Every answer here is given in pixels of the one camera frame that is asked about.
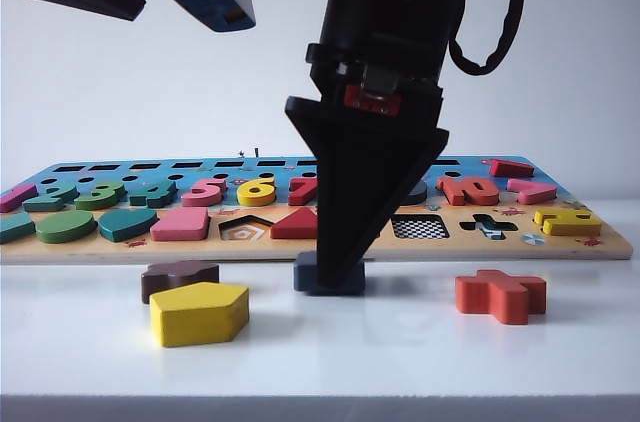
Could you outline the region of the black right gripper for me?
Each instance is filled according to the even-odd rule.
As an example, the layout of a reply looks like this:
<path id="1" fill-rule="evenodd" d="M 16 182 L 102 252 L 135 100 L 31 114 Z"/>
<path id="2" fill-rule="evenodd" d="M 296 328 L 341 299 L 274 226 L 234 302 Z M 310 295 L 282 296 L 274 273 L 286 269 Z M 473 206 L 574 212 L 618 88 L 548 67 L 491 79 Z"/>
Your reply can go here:
<path id="1" fill-rule="evenodd" d="M 317 161 L 318 282 L 340 285 L 444 149 L 438 79 L 465 0 L 329 0 L 320 101 L 285 113 Z"/>

